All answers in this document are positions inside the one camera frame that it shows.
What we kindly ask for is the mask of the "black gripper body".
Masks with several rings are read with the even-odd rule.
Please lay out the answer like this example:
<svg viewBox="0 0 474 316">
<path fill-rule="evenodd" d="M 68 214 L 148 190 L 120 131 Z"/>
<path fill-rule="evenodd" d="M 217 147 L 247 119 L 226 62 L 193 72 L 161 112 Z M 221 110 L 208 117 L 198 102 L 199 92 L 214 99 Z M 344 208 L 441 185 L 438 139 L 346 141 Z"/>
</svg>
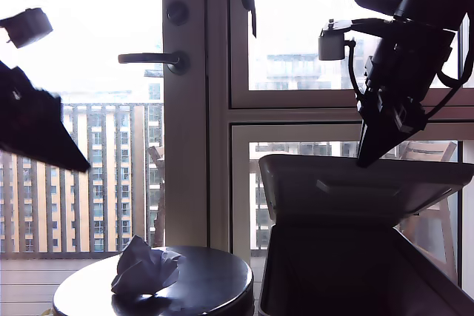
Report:
<svg viewBox="0 0 474 316">
<path fill-rule="evenodd" d="M 423 130 L 425 99 L 452 51 L 455 32 L 411 21 L 384 21 L 381 38 L 367 60 L 366 90 L 358 111 L 366 127 L 413 134 Z"/>
</svg>

